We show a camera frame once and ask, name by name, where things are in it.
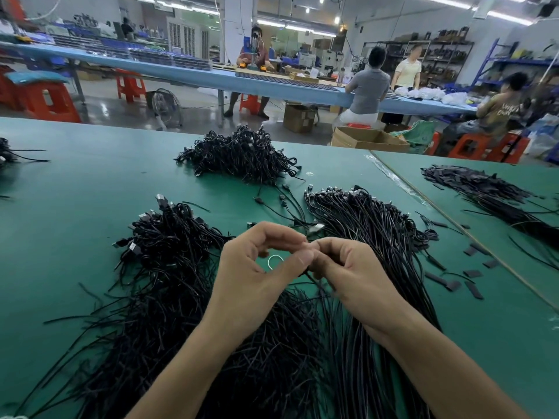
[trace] worker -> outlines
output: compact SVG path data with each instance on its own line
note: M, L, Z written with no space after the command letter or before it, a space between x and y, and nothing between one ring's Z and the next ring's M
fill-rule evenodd
M369 68L355 74L346 85L346 93L355 91L353 102L349 109L341 113L332 124L332 129L345 126L348 123L377 126L378 106L386 96L390 86L390 76L380 68L386 58L386 50L374 47L369 54Z
M396 67L394 77L390 89L395 90L401 86L408 90L419 89L419 82L421 81L421 62L419 57L423 52L421 44L415 44L410 51L408 58L403 59ZM404 119L403 114L385 113L382 115L382 122L384 123L402 123Z
M452 123L444 128L435 155L447 156L466 133L486 134L487 138L492 140L489 146L495 146L507 133L510 117L520 114L523 110L521 91L527 82L528 76L524 72L516 72L506 77L501 85L501 92L477 108L477 119Z
M254 63L259 68L261 66L265 66L267 70L270 71L274 70L274 67L270 63L268 51L266 50L266 47L264 47L264 41L262 41L262 28L259 27L258 25L255 25L252 27L250 33L252 35L252 46L258 47L257 53L255 54L256 59ZM244 63L246 65L251 64L253 56L254 55L250 54L250 51L245 51L245 47L243 46L243 48L241 48L241 53L237 58L237 66L240 66L241 63ZM223 116L225 117L233 116L233 107L235 106L235 103L239 99L239 94L240 93L231 93L231 101L229 101L229 109L224 113ZM269 97L262 97L260 101L260 109L258 110L258 116L260 116L262 119L265 120L269 119L268 115L264 113L264 107L266 107L266 105L268 104L269 99L270 99Z
M289 251L266 273L270 248ZM308 243L286 226L261 222L225 244L199 325L126 419L194 419L227 358L266 319L281 292L307 268L399 363L437 419L529 419L484 371L405 301L367 244Z
M124 37L129 40L131 38L133 38L134 36L134 30L132 29L132 27L130 26L130 21L128 20L127 17L122 19L122 24L120 25L120 28L122 29L122 33L124 34Z

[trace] yellow shirt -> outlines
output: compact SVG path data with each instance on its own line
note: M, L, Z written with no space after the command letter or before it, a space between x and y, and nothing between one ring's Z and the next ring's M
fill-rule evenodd
M421 62L416 60L411 63L410 60L406 58L400 62L396 68L396 72L400 72L396 85L411 88L414 86L416 74L421 73Z

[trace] white pillar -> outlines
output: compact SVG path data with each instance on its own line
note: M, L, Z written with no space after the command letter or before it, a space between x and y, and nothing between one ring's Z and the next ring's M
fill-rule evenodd
M224 0L225 62L235 63L243 46L243 38L250 37L253 12L258 0Z

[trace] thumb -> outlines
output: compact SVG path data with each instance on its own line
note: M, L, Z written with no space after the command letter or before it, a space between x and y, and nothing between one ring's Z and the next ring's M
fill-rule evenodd
M278 285L285 288L291 281L301 275L314 260L312 250L299 250L285 259L278 267L269 272Z
M340 266L318 250L315 250L315 259L312 262L311 270L315 273L315 276L326 278L336 292L344 286L348 273L345 267Z

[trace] box on floor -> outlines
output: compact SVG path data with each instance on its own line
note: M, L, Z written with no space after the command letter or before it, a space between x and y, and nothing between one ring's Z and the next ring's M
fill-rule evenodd
M300 104L286 104L283 113L283 127L297 133L312 131L316 112Z
M339 127L334 130L332 147L362 148L364 150L407 153L410 145L377 129Z

